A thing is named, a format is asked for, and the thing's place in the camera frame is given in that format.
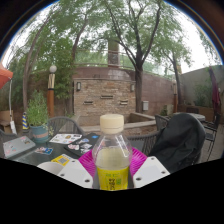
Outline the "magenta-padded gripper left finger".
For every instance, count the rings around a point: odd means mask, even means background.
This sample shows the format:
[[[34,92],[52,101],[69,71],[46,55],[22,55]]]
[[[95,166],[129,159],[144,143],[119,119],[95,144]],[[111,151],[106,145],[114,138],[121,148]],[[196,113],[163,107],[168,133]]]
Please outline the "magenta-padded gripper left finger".
[[[58,176],[84,188],[96,187],[96,167],[92,151],[85,153],[79,159],[70,160]]]

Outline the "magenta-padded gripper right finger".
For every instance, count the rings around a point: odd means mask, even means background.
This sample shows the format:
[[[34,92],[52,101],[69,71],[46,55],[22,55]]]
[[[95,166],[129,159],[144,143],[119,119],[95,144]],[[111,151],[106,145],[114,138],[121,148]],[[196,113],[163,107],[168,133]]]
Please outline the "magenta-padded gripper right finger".
[[[133,149],[130,174],[128,177],[129,189],[143,187],[169,174],[170,172],[155,156],[147,157],[138,149]]]

